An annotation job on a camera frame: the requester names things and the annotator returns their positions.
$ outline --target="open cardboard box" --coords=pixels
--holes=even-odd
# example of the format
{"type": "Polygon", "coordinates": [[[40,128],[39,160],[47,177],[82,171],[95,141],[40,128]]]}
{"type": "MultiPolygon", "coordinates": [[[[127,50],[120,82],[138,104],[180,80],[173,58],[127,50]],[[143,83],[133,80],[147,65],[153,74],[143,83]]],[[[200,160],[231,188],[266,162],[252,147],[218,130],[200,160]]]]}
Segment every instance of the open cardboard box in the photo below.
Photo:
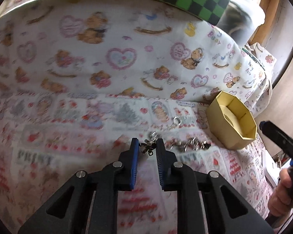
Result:
{"type": "Polygon", "coordinates": [[[221,91],[206,110],[211,132],[227,149],[242,149],[256,138],[257,126],[248,108],[221,91]]]}

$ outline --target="red heart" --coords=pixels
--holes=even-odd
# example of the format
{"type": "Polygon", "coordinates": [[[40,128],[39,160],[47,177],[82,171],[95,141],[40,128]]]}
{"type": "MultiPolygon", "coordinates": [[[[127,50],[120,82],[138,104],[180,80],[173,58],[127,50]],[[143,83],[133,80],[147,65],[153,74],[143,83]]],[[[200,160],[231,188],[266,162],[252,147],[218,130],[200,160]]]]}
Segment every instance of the red heart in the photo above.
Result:
{"type": "Polygon", "coordinates": [[[140,112],[142,112],[143,114],[146,114],[147,111],[148,111],[147,108],[141,108],[141,109],[140,109],[140,112]]]}

